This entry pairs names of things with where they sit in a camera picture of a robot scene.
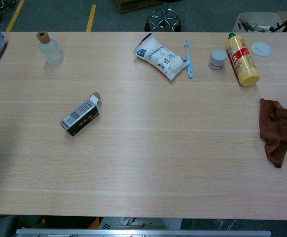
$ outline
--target yellow bottle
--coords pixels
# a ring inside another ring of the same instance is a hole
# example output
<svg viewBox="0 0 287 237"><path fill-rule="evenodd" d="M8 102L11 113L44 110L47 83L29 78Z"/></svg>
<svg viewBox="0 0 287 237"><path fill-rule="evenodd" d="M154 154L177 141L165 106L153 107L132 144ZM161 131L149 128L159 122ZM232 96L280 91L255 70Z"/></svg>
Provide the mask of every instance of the yellow bottle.
<svg viewBox="0 0 287 237"><path fill-rule="evenodd" d="M260 75L242 36L237 36L234 33L229 34L227 52L240 84L251 86L257 83Z"/></svg>

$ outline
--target blue toothbrush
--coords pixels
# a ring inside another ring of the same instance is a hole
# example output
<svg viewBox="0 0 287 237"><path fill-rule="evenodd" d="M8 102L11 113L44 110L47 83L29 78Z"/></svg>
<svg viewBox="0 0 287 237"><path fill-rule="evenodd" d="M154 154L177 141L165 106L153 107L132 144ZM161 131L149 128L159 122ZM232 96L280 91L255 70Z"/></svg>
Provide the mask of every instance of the blue toothbrush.
<svg viewBox="0 0 287 237"><path fill-rule="evenodd" d="M187 65L188 78L191 79L191 78L193 78L193 67L192 67L192 63L191 63L191 57L189 55L188 40L187 39L184 41L184 46L185 46L185 49L186 49L186 59L190 62Z"/></svg>

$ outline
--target towel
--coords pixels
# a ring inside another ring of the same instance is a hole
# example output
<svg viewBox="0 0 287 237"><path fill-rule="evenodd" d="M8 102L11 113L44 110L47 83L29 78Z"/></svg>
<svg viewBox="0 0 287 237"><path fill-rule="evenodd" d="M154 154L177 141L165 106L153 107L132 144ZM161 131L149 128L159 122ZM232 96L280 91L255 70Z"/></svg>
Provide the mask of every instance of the towel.
<svg viewBox="0 0 287 237"><path fill-rule="evenodd" d="M282 167L287 151L287 109L278 101L261 99L259 124L268 159Z"/></svg>

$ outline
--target stool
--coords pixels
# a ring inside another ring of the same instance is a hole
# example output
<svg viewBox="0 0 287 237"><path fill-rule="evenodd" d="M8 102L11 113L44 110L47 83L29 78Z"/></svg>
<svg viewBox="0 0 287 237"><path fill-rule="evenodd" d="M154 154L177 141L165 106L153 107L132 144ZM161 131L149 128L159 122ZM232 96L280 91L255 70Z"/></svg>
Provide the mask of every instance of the stool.
<svg viewBox="0 0 287 237"><path fill-rule="evenodd" d="M181 0L160 0L163 2L162 8L155 10L148 16L147 22L144 26L144 31L150 31L150 24L153 26L152 31L157 28L161 30L171 29L173 32L181 32L181 24L178 14L169 9L169 3Z"/></svg>

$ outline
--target plastic bag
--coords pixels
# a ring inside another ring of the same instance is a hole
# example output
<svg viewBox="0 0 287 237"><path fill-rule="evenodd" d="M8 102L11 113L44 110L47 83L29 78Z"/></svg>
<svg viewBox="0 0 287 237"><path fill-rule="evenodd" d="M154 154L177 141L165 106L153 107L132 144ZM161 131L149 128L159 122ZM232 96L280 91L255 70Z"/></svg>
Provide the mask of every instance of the plastic bag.
<svg viewBox="0 0 287 237"><path fill-rule="evenodd" d="M170 80L189 64L189 61L161 45L151 33L141 41L133 53L154 65Z"/></svg>

